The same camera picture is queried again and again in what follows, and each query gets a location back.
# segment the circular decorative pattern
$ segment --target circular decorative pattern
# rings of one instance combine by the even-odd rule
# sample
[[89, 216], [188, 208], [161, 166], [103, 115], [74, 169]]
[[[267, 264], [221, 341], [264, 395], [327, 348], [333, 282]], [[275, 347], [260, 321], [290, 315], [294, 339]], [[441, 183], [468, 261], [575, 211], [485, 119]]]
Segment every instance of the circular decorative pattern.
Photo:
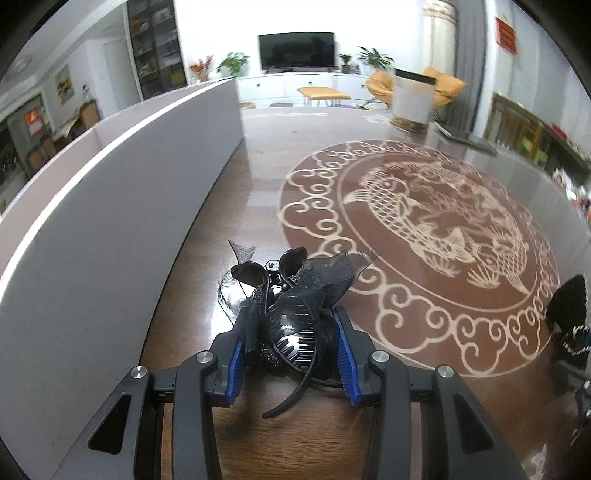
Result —
[[387, 349], [462, 375], [503, 374], [546, 346], [550, 246], [496, 180], [437, 150], [352, 141], [289, 174], [279, 219], [312, 257], [374, 250], [343, 302]]

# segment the tv stand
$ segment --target tv stand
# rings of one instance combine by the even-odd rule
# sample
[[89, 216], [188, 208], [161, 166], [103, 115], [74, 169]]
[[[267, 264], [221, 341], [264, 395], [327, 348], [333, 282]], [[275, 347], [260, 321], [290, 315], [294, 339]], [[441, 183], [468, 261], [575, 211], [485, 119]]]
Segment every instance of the tv stand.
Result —
[[298, 92], [300, 87], [331, 87], [351, 96], [344, 100], [347, 105], [360, 104], [372, 99], [365, 87], [368, 77], [354, 73], [297, 71], [266, 72], [259, 75], [236, 79], [241, 102], [252, 102], [257, 108], [265, 108], [272, 103], [292, 103], [304, 106], [304, 96]]
[[265, 70], [265, 74], [272, 73], [305, 73], [305, 72], [322, 72], [331, 73], [335, 71], [335, 67], [273, 67]]

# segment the glass cabinet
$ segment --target glass cabinet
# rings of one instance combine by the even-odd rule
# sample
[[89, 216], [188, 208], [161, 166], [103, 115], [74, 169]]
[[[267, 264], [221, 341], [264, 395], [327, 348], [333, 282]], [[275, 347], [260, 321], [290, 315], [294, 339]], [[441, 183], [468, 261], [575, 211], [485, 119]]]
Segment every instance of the glass cabinet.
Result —
[[144, 99], [187, 86], [173, 0], [129, 0], [127, 14]]

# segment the green plant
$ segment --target green plant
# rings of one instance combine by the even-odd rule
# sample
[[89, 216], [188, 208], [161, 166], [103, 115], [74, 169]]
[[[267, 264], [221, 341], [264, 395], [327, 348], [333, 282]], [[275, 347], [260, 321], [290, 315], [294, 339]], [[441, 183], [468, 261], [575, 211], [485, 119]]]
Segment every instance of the green plant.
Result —
[[359, 54], [358, 58], [366, 65], [375, 67], [378, 70], [388, 70], [388, 68], [394, 63], [392, 57], [382, 55], [375, 48], [372, 48], [371, 50], [368, 50], [365, 47], [359, 48], [361, 48], [362, 52]]
[[339, 53], [339, 58], [343, 61], [343, 65], [348, 65], [351, 61], [351, 55], [348, 53]]
[[225, 67], [230, 70], [232, 75], [239, 75], [242, 67], [246, 65], [246, 62], [248, 62], [249, 58], [250, 57], [248, 55], [244, 55], [243, 53], [230, 52], [217, 67], [217, 72], [220, 73], [222, 68]]

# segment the red banner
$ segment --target red banner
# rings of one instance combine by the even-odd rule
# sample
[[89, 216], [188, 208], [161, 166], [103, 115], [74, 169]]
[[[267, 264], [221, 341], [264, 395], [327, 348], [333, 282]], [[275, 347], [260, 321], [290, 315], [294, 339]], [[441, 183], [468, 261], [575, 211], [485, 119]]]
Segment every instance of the red banner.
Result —
[[496, 19], [496, 42], [505, 50], [513, 55], [517, 54], [517, 38], [515, 30], [503, 22], [500, 18]]

